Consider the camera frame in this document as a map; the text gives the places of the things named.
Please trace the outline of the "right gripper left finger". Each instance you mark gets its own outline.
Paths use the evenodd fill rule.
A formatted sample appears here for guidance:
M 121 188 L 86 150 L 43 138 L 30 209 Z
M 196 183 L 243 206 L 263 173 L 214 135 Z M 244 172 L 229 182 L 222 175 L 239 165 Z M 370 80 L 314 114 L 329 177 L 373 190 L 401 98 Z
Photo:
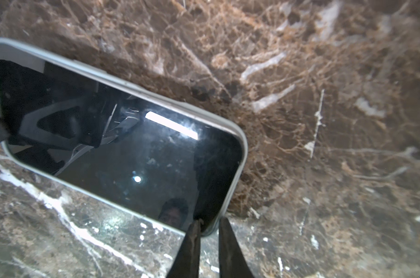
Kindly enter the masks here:
M 195 220 L 188 228 L 177 256 L 166 278 L 199 277 L 201 252 L 201 220 Z

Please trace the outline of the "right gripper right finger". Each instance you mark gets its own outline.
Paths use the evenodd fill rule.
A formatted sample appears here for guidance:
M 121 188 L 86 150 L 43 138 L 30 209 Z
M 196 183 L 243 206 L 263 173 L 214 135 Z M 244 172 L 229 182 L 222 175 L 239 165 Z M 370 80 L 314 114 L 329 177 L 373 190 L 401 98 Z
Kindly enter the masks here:
M 221 278 L 254 278 L 226 217 L 219 224 L 219 269 Z

